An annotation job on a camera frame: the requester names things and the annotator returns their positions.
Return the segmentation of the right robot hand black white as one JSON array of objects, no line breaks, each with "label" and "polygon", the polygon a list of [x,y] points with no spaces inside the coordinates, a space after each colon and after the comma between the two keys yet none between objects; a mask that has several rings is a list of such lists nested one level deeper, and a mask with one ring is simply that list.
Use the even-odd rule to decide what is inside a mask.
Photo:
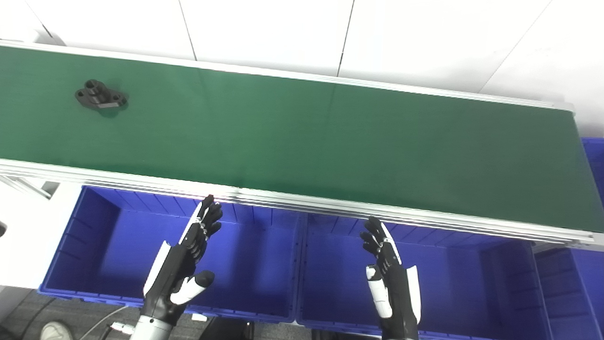
[{"label": "right robot hand black white", "polygon": [[363,248],[376,263],[365,267],[365,275],[384,340],[418,340],[421,298],[417,268],[405,269],[386,225],[376,217],[364,222],[360,233]]}]

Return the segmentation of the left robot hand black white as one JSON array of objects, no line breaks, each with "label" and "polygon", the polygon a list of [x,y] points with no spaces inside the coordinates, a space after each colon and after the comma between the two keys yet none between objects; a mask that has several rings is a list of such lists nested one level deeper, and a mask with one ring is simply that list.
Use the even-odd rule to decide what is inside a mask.
[{"label": "left robot hand black white", "polygon": [[195,270],[208,240],[220,230],[222,216],[220,203],[208,195],[194,210],[179,242],[162,243],[143,287],[142,315],[174,327],[187,304],[211,286],[214,273]]}]

